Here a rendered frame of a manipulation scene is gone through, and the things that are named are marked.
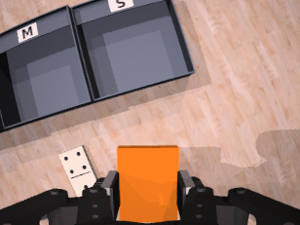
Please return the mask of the white domino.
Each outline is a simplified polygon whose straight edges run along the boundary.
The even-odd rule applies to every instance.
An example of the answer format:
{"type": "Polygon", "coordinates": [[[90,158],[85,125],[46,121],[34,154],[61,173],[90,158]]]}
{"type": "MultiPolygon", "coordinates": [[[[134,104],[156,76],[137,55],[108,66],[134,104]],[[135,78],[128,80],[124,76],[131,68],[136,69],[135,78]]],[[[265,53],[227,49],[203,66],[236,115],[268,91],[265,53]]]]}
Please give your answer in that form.
{"type": "Polygon", "coordinates": [[[77,197],[85,188],[92,187],[97,176],[84,145],[59,154],[77,197]]]}

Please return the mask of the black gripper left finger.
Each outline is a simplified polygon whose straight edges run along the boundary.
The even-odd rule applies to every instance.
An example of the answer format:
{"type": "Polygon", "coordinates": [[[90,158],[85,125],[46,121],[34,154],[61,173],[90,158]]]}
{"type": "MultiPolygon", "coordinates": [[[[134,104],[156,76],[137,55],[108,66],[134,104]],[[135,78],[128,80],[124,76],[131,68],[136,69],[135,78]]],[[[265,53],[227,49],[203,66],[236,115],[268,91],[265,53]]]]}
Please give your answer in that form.
{"type": "Polygon", "coordinates": [[[68,198],[66,190],[55,188],[4,207],[0,225],[40,225],[46,214],[49,225],[115,225],[120,204],[119,172],[110,170],[81,197],[68,198]]]}

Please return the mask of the dark grey three-compartment bin rack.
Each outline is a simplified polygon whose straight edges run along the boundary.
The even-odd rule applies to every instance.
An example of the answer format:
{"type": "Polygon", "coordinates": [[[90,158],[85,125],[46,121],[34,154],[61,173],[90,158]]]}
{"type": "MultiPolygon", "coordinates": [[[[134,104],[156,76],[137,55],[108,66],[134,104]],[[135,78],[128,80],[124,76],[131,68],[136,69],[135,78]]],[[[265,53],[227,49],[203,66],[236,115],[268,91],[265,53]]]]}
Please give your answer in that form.
{"type": "Polygon", "coordinates": [[[1,32],[0,54],[0,133],[196,72],[172,0],[64,5],[1,32]]]}

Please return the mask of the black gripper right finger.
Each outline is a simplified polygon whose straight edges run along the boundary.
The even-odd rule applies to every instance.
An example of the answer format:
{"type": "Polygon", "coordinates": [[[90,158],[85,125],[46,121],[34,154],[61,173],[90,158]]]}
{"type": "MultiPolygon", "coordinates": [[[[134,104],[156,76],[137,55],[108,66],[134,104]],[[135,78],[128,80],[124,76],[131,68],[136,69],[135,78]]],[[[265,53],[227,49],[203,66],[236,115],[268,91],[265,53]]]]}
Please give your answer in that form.
{"type": "Polygon", "coordinates": [[[214,196],[213,189],[188,170],[177,172],[176,204],[177,225],[247,225],[249,214],[256,225],[300,225],[296,207],[243,187],[230,189],[228,197],[214,196]]]}

